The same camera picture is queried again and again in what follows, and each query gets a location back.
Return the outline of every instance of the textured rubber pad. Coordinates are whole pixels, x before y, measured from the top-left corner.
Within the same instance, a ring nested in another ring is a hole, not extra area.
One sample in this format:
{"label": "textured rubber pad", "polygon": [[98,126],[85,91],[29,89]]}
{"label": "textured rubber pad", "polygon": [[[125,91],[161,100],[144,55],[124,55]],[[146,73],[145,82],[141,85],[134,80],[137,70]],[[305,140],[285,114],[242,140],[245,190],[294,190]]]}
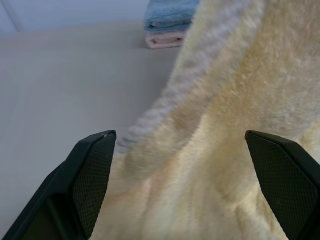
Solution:
{"label": "textured rubber pad", "polygon": [[111,161],[107,159],[114,151],[109,146],[108,138],[93,145],[72,185],[72,199],[87,238],[94,230],[107,191],[111,167]]}
{"label": "textured rubber pad", "polygon": [[[247,133],[245,139],[265,199],[286,236],[298,240],[308,230],[317,211],[319,190],[297,162],[300,154],[293,157],[288,153],[292,147],[298,152],[304,151],[303,148],[293,141],[267,136],[269,138]],[[279,140],[284,140],[284,145],[279,144]],[[306,152],[300,156],[302,162],[306,157],[311,158]]]}

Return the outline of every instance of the yellow towel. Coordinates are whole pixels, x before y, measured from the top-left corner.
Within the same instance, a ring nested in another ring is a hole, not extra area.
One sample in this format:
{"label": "yellow towel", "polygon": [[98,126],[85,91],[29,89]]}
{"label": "yellow towel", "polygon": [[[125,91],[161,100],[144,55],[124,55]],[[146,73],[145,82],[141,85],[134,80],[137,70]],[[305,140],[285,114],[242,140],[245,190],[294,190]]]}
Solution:
{"label": "yellow towel", "polygon": [[203,0],[166,89],[113,158],[91,239],[286,239],[244,135],[320,160],[319,12],[318,0]]}

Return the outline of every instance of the blue towel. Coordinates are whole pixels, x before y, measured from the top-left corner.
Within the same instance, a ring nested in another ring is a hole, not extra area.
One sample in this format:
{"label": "blue towel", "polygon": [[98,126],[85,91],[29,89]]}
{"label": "blue towel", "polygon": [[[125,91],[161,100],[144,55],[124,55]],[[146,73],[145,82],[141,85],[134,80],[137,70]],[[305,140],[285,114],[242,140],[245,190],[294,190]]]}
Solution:
{"label": "blue towel", "polygon": [[199,0],[150,0],[144,29],[150,33],[182,31],[191,25]]}

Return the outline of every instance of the gray table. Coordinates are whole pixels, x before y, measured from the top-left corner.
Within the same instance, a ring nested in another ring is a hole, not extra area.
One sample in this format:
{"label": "gray table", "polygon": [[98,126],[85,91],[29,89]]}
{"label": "gray table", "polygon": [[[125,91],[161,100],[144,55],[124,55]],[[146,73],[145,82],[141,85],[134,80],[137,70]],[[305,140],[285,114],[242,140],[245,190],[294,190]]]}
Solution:
{"label": "gray table", "polygon": [[0,238],[42,180],[92,133],[118,137],[159,95],[178,48],[139,22],[0,38]]}

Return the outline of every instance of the stack of towels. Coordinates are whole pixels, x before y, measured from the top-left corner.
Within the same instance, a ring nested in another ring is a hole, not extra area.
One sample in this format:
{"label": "stack of towels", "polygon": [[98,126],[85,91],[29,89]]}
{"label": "stack of towels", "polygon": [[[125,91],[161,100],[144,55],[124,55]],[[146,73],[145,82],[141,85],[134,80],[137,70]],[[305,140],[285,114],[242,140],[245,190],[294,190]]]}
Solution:
{"label": "stack of towels", "polygon": [[150,0],[144,17],[146,43],[151,49],[182,45],[199,0]]}

